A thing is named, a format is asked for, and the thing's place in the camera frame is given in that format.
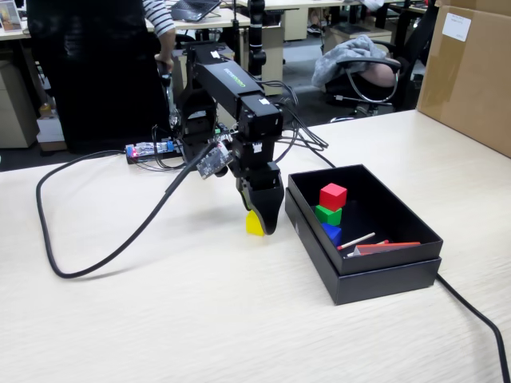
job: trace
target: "white label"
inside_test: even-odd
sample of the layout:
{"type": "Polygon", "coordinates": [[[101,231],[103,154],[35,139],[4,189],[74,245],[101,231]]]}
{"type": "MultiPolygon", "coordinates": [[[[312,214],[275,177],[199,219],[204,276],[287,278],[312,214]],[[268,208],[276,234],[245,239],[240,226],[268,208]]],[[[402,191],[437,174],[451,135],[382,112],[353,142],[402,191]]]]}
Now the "white label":
{"type": "Polygon", "coordinates": [[[470,23],[472,20],[463,18],[456,14],[447,14],[446,22],[442,34],[455,38],[456,40],[465,42],[467,34],[469,34],[470,23]]]}
{"type": "Polygon", "coordinates": [[[227,148],[225,148],[225,145],[221,142],[218,143],[218,145],[216,146],[218,149],[220,149],[220,151],[222,152],[222,154],[224,156],[228,156],[229,154],[229,151],[227,150],[227,148]]]}
{"type": "Polygon", "coordinates": [[[252,144],[252,147],[254,148],[254,153],[261,153],[263,151],[262,142],[255,142],[254,144],[252,144]]]}

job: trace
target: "blue cube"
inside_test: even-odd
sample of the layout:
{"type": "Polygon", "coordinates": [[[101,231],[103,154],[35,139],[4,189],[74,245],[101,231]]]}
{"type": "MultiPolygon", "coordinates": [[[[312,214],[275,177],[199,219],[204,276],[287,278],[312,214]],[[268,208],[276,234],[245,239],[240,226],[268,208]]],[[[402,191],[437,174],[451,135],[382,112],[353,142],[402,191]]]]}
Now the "blue cube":
{"type": "Polygon", "coordinates": [[[334,243],[336,246],[341,246],[341,228],[329,225],[328,223],[322,223],[323,229],[325,229],[325,232],[327,233],[330,240],[334,243]]]}

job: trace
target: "green cube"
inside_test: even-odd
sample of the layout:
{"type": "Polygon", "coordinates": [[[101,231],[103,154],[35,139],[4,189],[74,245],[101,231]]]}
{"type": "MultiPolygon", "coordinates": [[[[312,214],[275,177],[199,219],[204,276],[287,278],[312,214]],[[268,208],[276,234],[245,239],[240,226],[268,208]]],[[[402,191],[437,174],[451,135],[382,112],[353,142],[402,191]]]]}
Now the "green cube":
{"type": "Polygon", "coordinates": [[[341,223],[341,215],[343,209],[340,208],[337,211],[328,210],[323,206],[316,206],[315,209],[316,217],[318,217],[320,223],[328,223],[332,226],[337,226],[341,223]]]}

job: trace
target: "black pole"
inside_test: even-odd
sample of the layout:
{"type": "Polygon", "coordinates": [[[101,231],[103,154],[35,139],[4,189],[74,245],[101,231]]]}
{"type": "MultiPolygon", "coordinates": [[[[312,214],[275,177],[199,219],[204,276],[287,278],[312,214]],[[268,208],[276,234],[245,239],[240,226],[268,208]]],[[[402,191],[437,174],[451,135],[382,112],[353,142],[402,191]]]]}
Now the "black pole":
{"type": "Polygon", "coordinates": [[[350,24],[357,23],[357,6],[350,6],[350,24]]]}
{"type": "Polygon", "coordinates": [[[248,0],[248,13],[250,14],[248,72],[260,79],[263,65],[266,64],[266,53],[263,51],[264,0],[248,0]]]}
{"type": "Polygon", "coordinates": [[[240,22],[236,18],[236,0],[232,0],[232,13],[234,18],[232,21],[232,33],[234,34],[234,61],[236,64],[241,65],[241,52],[240,52],[240,22]]]}
{"type": "Polygon", "coordinates": [[[389,10],[389,3],[386,2],[381,8],[376,11],[376,22],[374,26],[379,29],[385,28],[386,14],[389,10]]]}

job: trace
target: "robotic arm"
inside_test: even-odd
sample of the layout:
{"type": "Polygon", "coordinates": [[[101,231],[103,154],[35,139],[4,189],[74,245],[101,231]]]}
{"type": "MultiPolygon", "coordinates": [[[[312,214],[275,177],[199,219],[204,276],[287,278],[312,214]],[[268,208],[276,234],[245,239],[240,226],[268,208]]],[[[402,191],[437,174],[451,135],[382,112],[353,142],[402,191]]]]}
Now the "robotic arm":
{"type": "Polygon", "coordinates": [[[273,162],[283,114],[266,99],[262,88],[218,49],[219,44],[211,42],[187,45],[188,83],[177,101],[181,121],[176,138],[183,143],[185,160],[190,160],[214,135],[216,103],[238,121],[229,143],[234,157],[229,167],[244,206],[257,214],[264,233],[270,235],[284,196],[280,169],[273,162]]]}

